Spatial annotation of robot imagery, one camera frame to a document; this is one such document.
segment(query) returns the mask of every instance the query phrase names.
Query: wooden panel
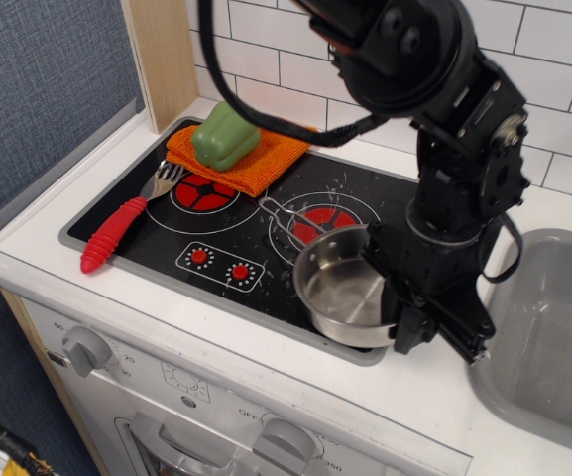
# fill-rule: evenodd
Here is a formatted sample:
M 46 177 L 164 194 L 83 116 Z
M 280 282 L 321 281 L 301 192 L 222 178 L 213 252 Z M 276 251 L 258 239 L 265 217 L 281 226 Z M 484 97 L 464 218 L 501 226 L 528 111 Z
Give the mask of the wooden panel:
M 199 95 L 184 0 L 121 0 L 140 85 L 160 134 Z
M 87 432 L 87 428 L 85 427 L 82 418 L 78 414 L 76 406 L 69 396 L 64 383 L 60 379 L 57 370 L 52 366 L 41 337 L 35 328 L 35 324 L 33 324 L 33 322 L 30 320 L 28 311 L 21 301 L 21 298 L 6 290 L 1 290 L 1 293 L 8 303 L 8 306 L 12 310 L 12 313 L 15 315 L 15 318 L 17 319 L 21 330 L 23 330 L 24 334 L 26 335 L 28 342 L 30 342 L 32 350 L 35 352 L 35 355 L 37 355 L 41 366 L 44 368 L 44 371 L 48 375 L 48 379 L 50 379 L 52 386 L 55 388 L 60 401 L 63 403 L 67 414 L 74 423 L 74 426 L 78 431 L 78 434 L 80 435 L 80 438 L 82 439 L 85 447 L 87 448 L 87 451 L 89 451 L 89 454 L 96 464 L 96 467 L 103 476 L 111 476 L 107 470 L 107 467 L 105 466 L 105 463 L 103 462 L 103 459 L 100 456 L 100 453 L 98 452 L 98 449 L 96 449 L 96 445 Z

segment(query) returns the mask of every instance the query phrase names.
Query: white tile wall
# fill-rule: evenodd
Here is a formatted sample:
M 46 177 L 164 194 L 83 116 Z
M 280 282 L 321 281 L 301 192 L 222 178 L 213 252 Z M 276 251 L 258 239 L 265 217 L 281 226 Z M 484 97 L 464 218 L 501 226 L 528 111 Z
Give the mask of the white tile wall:
M 198 30 L 197 1 L 187 0 Z M 329 62 L 327 45 L 292 0 L 214 0 L 215 34 L 228 84 L 255 108 L 330 129 L 367 114 Z M 523 171 L 538 186 L 572 194 L 572 0 L 462 0 L 480 47 L 527 98 Z M 200 94 L 221 99 L 193 35 Z M 365 141 L 414 153 L 408 120 Z

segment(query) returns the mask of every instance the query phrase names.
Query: red burner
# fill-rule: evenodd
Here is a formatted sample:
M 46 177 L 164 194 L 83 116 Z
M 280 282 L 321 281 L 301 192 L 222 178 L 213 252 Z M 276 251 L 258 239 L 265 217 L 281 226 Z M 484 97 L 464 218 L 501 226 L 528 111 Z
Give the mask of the red burner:
M 191 174 L 182 179 L 175 189 L 180 205 L 193 212 L 216 211 L 226 206 L 237 192 L 208 178 Z
M 326 231 L 358 224 L 358 221 L 356 221 L 356 219 L 346 210 L 338 208 L 314 208 L 313 210 L 304 212 L 303 215 L 317 225 L 320 225 Z M 320 234 L 316 229 L 300 222 L 296 222 L 294 224 L 292 232 L 305 244 L 309 243 Z

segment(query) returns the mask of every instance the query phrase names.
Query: green pepper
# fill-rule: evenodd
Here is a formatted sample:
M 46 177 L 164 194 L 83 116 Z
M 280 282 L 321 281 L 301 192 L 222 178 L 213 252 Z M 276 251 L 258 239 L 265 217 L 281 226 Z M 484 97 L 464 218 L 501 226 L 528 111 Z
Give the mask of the green pepper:
M 215 106 L 191 136 L 195 157 L 217 172 L 229 170 L 253 152 L 261 140 L 259 128 L 243 119 L 225 101 Z

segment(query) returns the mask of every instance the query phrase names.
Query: blue fabric wall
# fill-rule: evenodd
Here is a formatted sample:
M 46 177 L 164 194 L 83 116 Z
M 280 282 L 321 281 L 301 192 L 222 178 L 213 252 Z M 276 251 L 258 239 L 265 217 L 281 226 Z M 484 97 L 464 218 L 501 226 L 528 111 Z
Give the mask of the blue fabric wall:
M 139 91 L 119 0 L 0 0 L 0 206 Z
M 0 208 L 139 98 L 119 0 L 0 0 Z M 1 296 L 0 424 L 98 474 Z

